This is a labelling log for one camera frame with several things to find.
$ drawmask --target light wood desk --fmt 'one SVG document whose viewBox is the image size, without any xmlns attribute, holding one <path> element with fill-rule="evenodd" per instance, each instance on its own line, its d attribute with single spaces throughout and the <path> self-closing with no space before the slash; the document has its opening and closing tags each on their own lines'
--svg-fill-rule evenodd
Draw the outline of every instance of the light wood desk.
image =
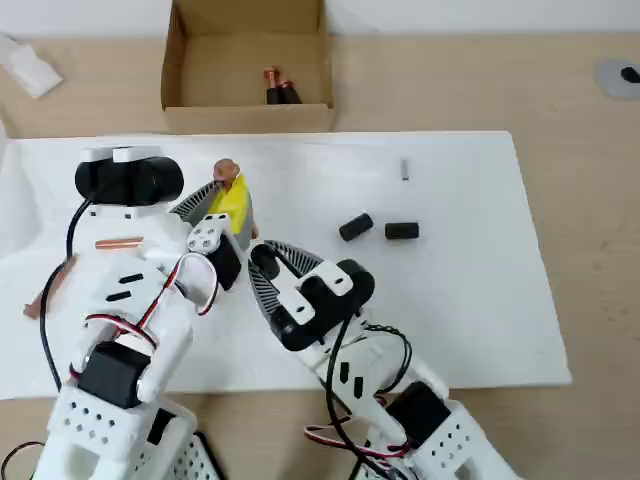
<svg viewBox="0 0 640 480">
<path fill-rule="evenodd" d="M 32 102 L 0 74 L 0 109 L 14 136 L 165 131 L 162 42 L 37 46 L 68 82 Z M 640 102 L 596 88 L 593 65 L 605 57 L 640 61 L 640 34 L 335 43 L 337 130 L 514 136 L 574 383 L 454 396 L 528 479 L 640 478 Z M 353 464 L 302 437 L 304 423 L 326 419 L 320 393 L 187 400 L 231 479 L 339 479 Z M 44 438 L 49 406 L 0 404 L 2 456 Z"/>
</svg>

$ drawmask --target black rubber piece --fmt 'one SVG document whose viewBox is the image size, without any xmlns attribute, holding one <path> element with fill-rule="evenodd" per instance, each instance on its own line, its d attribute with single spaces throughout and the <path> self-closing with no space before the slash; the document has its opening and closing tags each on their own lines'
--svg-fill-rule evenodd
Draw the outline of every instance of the black rubber piece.
<svg viewBox="0 0 640 480">
<path fill-rule="evenodd" d="M 267 105 L 280 105 L 284 103 L 282 101 L 282 96 L 280 95 L 280 89 L 268 88 L 267 89 Z"/>
<path fill-rule="evenodd" d="M 620 72 L 622 78 L 624 78 L 627 82 L 638 84 L 640 83 L 640 73 L 633 67 L 625 67 Z"/>
<path fill-rule="evenodd" d="M 76 189 L 95 205 L 144 207 L 170 202 L 182 193 L 184 177 L 175 160 L 150 157 L 115 163 L 113 158 L 83 162 L 76 169 Z"/>
<path fill-rule="evenodd" d="M 420 236 L 418 222 L 387 223 L 384 226 L 384 236 L 387 240 L 409 240 Z"/>
<path fill-rule="evenodd" d="M 240 275 L 242 263 L 226 235 L 220 237 L 218 248 L 206 257 L 215 267 L 222 288 L 229 290 Z"/>
<path fill-rule="evenodd" d="M 359 217 L 342 225 L 338 229 L 338 232 L 340 232 L 340 236 L 345 242 L 350 242 L 371 228 L 373 228 L 373 219 L 369 214 L 363 213 Z"/>
<path fill-rule="evenodd" d="M 409 385 L 387 407 L 387 413 L 404 427 L 414 449 L 420 448 L 451 415 L 444 402 L 424 382 Z M 449 433 L 460 435 L 456 430 Z"/>
<path fill-rule="evenodd" d="M 138 379 L 151 359 L 116 342 L 99 343 L 78 380 L 78 388 L 120 408 L 138 400 Z"/>
<path fill-rule="evenodd" d="M 300 100 L 300 95 L 298 95 L 296 89 L 293 88 L 293 85 L 285 85 L 284 87 L 280 87 L 280 98 L 282 99 L 282 103 L 302 103 L 302 100 Z"/>
</svg>

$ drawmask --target white plastic block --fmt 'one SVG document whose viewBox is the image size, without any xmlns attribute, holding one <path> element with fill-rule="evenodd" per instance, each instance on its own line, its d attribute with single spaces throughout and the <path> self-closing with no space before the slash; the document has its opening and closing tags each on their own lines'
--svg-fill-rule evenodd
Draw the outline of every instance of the white plastic block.
<svg viewBox="0 0 640 480">
<path fill-rule="evenodd" d="M 31 45 L 18 45 L 0 36 L 0 63 L 9 75 L 33 98 L 62 83 L 62 77 L 36 55 Z"/>
</svg>

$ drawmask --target black plastic cap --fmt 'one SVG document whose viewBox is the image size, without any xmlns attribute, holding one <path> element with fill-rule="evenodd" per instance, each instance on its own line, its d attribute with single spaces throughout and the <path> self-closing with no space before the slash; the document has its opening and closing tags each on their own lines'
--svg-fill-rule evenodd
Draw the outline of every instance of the black plastic cap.
<svg viewBox="0 0 640 480">
<path fill-rule="evenodd" d="M 363 213 L 350 222 L 342 225 L 338 229 L 338 232 L 345 242 L 350 242 L 371 228 L 373 228 L 373 219 L 369 214 Z"/>
<path fill-rule="evenodd" d="M 387 223 L 384 226 L 384 236 L 387 240 L 410 240 L 420 236 L 418 222 Z"/>
</svg>

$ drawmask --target white robotic arm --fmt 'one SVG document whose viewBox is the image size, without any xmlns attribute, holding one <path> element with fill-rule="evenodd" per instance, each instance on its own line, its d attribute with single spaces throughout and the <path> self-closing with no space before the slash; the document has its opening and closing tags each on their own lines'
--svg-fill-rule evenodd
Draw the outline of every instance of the white robotic arm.
<svg viewBox="0 0 640 480">
<path fill-rule="evenodd" d="M 309 426 L 307 437 L 364 458 L 362 479 L 451 480 L 464 470 L 464 478 L 473 480 L 519 479 L 462 404 L 448 399 L 438 375 L 411 358 L 406 338 L 370 323 L 363 307 L 374 281 L 360 265 L 335 265 L 273 241 L 254 247 L 250 258 L 263 314 L 283 345 L 324 384 L 329 411 L 335 398 L 370 427 L 366 446 L 345 438 L 342 424 L 348 420 Z M 389 391 L 405 372 L 413 383 L 385 409 L 378 393 Z M 341 440 L 321 433 L 334 429 Z"/>
</svg>

